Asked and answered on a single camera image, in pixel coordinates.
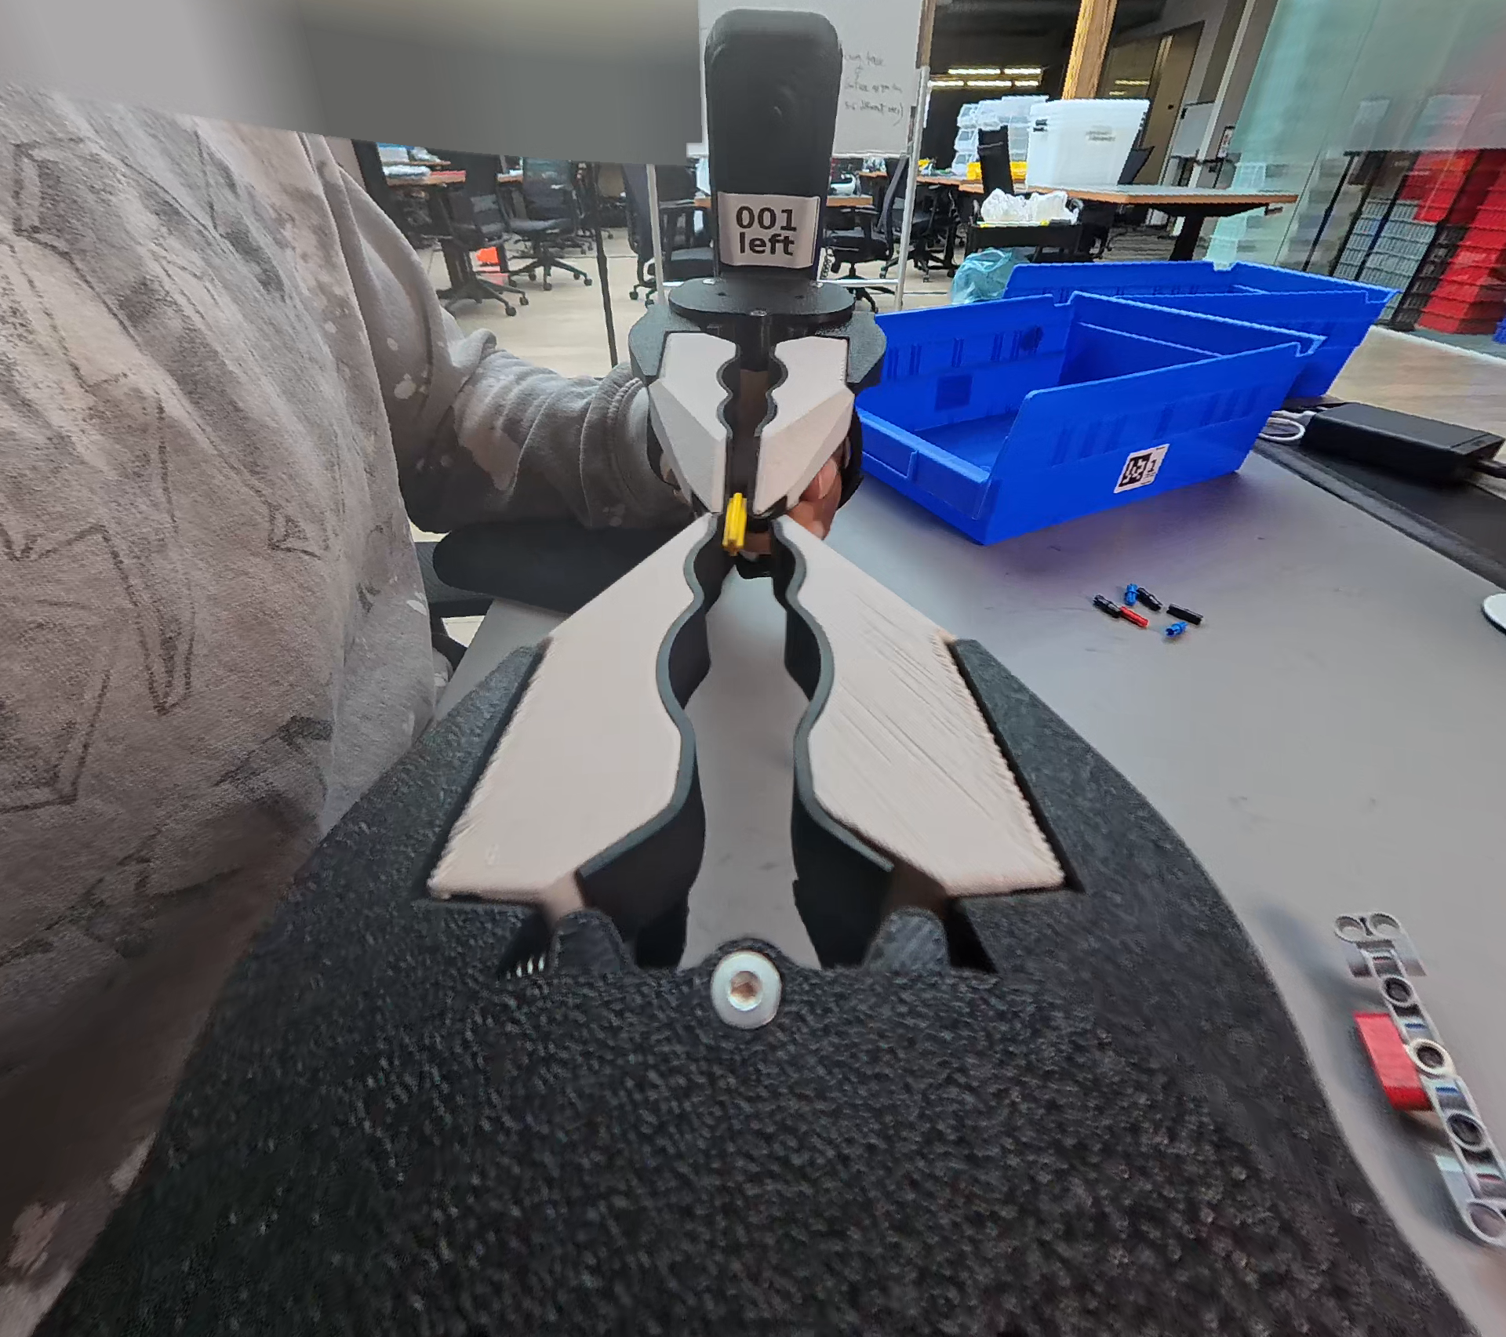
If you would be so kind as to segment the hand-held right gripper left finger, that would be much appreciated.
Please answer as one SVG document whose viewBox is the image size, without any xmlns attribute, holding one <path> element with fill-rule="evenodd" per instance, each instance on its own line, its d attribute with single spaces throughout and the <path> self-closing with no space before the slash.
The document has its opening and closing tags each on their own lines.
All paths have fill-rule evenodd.
<svg viewBox="0 0 1506 1337">
<path fill-rule="evenodd" d="M 702 516 L 544 639 L 428 895 L 550 917 L 685 906 L 706 840 L 687 706 L 720 589 L 720 534 Z"/>
</svg>

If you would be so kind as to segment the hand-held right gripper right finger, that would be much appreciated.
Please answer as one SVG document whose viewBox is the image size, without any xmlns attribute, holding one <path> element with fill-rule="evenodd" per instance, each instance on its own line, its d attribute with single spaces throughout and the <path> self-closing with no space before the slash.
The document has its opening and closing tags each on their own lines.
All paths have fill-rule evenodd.
<svg viewBox="0 0 1506 1337">
<path fill-rule="evenodd" d="M 771 527 L 793 738 L 803 920 L 1054 892 L 1066 870 L 955 655 L 957 640 L 804 529 Z"/>
</svg>

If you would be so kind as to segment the yellow plastic axle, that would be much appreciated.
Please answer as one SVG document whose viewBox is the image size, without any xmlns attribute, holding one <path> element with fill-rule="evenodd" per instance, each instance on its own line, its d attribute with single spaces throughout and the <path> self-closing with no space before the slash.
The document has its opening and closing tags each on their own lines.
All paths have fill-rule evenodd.
<svg viewBox="0 0 1506 1337">
<path fill-rule="evenodd" d="M 768 562 L 767 543 L 768 531 L 757 531 L 751 526 L 748 501 L 743 493 L 732 493 L 723 513 L 721 551 L 729 559 L 729 565 L 743 578 L 768 576 L 771 564 Z"/>
</svg>

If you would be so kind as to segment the person's left forearm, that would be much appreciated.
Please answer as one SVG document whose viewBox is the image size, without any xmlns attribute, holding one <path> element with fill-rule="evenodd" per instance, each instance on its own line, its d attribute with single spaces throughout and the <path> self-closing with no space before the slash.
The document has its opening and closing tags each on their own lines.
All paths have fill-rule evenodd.
<svg viewBox="0 0 1506 1337">
<path fill-rule="evenodd" d="M 677 531 L 690 520 L 651 462 L 647 389 L 627 366 L 564 377 L 442 312 L 426 345 L 395 347 L 379 377 L 403 502 L 426 532 L 522 520 Z"/>
</svg>

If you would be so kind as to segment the grey desk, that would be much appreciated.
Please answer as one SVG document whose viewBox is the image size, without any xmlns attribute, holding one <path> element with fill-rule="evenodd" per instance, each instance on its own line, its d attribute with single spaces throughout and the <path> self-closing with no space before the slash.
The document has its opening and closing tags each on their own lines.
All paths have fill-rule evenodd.
<svg viewBox="0 0 1506 1337">
<path fill-rule="evenodd" d="M 983 645 L 1186 841 L 1284 998 L 1355 1158 L 1480 1334 L 1502 1252 L 1466 1237 L 1421 1128 L 1352 1033 L 1335 918 L 1393 914 L 1418 990 L 1502 1144 L 1502 636 L 1496 584 L 1270 458 L 975 545 L 866 480 L 833 549 Z M 1179 640 L 1096 612 L 1135 582 Z"/>
</svg>

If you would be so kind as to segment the person's left hand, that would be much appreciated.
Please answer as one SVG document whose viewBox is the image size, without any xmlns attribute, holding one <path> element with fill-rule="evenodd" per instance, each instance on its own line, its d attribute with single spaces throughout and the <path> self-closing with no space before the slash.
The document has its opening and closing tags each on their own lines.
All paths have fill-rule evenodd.
<svg viewBox="0 0 1506 1337">
<path fill-rule="evenodd" d="M 815 476 L 806 484 L 800 498 L 789 504 L 782 518 L 804 529 L 812 537 L 829 537 L 837 512 L 844 502 L 844 468 L 839 455 L 823 462 Z"/>
</svg>

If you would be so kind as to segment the teal plastic bag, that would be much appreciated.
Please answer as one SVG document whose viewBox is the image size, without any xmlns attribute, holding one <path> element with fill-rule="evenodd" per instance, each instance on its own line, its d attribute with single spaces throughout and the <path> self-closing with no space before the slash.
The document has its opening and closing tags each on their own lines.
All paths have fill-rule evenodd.
<svg viewBox="0 0 1506 1337">
<path fill-rule="evenodd" d="M 964 256 L 950 278 L 950 305 L 971 306 L 999 300 L 1019 265 L 1032 262 L 1024 247 L 983 248 Z"/>
</svg>

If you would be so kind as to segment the cluster of small plastic pins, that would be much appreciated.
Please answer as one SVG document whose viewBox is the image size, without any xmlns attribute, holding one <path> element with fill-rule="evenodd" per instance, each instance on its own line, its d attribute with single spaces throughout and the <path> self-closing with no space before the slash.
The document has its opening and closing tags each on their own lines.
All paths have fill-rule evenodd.
<svg viewBox="0 0 1506 1337">
<path fill-rule="evenodd" d="M 1090 604 L 1107 618 L 1138 631 L 1156 631 L 1167 642 L 1179 640 L 1204 622 L 1201 612 L 1164 601 L 1135 582 L 1124 584 L 1118 595 L 1095 593 Z"/>
</svg>

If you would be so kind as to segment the blue plastic bin with tag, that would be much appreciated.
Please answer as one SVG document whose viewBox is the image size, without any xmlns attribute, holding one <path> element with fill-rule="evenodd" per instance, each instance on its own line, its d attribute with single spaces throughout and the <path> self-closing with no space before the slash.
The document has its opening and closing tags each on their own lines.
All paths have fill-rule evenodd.
<svg viewBox="0 0 1506 1337">
<path fill-rule="evenodd" d="M 1320 345 L 1082 292 L 875 322 L 864 476 L 983 545 L 1231 474 Z"/>
</svg>

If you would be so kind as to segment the pile of white plastic parts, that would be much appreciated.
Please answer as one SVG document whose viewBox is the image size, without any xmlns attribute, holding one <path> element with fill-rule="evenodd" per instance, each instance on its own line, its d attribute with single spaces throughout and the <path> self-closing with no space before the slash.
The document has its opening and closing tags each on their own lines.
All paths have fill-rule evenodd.
<svg viewBox="0 0 1506 1337">
<path fill-rule="evenodd" d="M 985 228 L 1048 228 L 1052 225 L 1076 225 L 1079 206 L 1065 192 L 1007 193 L 991 190 L 977 210 L 977 221 Z"/>
</svg>

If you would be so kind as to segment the large clear storage box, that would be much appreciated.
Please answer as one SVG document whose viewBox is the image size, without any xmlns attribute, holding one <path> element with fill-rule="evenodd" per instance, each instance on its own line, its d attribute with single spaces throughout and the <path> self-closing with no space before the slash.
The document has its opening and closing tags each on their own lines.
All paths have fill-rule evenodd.
<svg viewBox="0 0 1506 1337">
<path fill-rule="evenodd" d="M 1065 99 L 1029 112 L 1026 187 L 1073 192 L 1110 187 L 1140 135 L 1149 102 L 1143 97 Z"/>
</svg>

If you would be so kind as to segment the wooden background table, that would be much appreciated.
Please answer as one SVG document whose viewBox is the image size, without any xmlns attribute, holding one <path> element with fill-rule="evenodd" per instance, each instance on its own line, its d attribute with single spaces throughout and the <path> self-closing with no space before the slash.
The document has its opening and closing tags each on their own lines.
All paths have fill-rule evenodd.
<svg viewBox="0 0 1506 1337">
<path fill-rule="evenodd" d="M 967 207 L 960 210 L 961 229 L 950 229 L 946 242 L 947 251 L 961 250 L 971 256 L 980 250 L 1029 250 L 1046 253 L 1046 259 L 1055 261 L 1084 261 L 1088 259 L 1088 250 L 1084 247 L 1087 239 L 1096 231 L 1096 218 L 1090 223 L 1054 221 L 1048 225 L 1029 226 L 985 226 L 975 221 L 974 209 L 983 196 L 983 185 L 978 181 L 949 178 L 941 174 L 922 174 L 919 185 L 950 192 L 967 201 Z M 1203 225 L 1211 218 L 1229 218 L 1247 212 L 1280 212 L 1286 206 L 1297 203 L 1295 193 L 1273 193 L 1269 190 L 1233 190 L 1233 189 L 1195 189 L 1170 185 L 1093 185 L 1066 187 L 1063 190 L 1068 201 L 1076 201 L 1082 209 L 1102 209 L 1113 214 L 1118 209 L 1149 209 L 1164 212 L 1170 218 L 1181 220 L 1171 251 L 1171 261 L 1189 261 L 1195 256 L 1198 237 Z"/>
</svg>

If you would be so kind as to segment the person's grey patterned hoodie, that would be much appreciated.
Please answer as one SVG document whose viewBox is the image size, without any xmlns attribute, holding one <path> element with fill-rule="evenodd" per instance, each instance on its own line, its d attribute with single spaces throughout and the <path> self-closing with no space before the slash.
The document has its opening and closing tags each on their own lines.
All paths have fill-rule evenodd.
<svg viewBox="0 0 1506 1337">
<path fill-rule="evenodd" d="M 3 1334 L 139 1174 L 225 976 L 423 730 L 448 327 L 318 137 L 3 87 Z"/>
</svg>

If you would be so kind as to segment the black power adapter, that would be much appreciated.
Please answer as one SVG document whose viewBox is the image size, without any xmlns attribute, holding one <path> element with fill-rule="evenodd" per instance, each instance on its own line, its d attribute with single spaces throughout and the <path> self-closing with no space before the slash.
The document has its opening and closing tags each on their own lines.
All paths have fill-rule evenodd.
<svg viewBox="0 0 1506 1337">
<path fill-rule="evenodd" d="M 1314 411 L 1299 446 L 1429 485 L 1504 479 L 1502 436 L 1358 402 Z"/>
</svg>

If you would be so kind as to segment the grey beam assembly with red brick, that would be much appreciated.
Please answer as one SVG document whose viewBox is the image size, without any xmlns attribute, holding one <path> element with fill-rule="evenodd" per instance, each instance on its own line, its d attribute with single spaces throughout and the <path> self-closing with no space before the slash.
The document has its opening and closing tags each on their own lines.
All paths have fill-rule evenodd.
<svg viewBox="0 0 1506 1337">
<path fill-rule="evenodd" d="M 1352 1017 L 1374 1081 L 1396 1113 L 1432 1121 L 1441 1139 L 1433 1161 L 1460 1226 L 1502 1251 L 1502 1154 L 1421 997 L 1426 970 L 1410 934 L 1385 912 L 1341 914 L 1331 931 L 1350 976 L 1377 998 Z"/>
</svg>

